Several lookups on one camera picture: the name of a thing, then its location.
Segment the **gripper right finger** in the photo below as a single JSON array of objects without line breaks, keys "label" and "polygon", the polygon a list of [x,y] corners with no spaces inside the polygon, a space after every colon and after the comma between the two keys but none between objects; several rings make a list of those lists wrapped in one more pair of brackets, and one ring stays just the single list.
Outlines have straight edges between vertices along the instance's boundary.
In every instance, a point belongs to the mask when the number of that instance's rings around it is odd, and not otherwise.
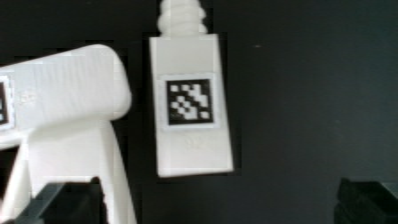
[{"label": "gripper right finger", "polygon": [[341,179],[334,224],[398,224],[398,182]]}]

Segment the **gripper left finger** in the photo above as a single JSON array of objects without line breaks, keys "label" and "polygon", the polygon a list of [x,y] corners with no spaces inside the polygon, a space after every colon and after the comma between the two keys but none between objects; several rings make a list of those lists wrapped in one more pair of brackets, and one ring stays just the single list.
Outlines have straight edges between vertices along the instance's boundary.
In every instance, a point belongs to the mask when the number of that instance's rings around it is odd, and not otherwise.
[{"label": "gripper left finger", "polygon": [[10,224],[106,224],[101,182],[49,183]]}]

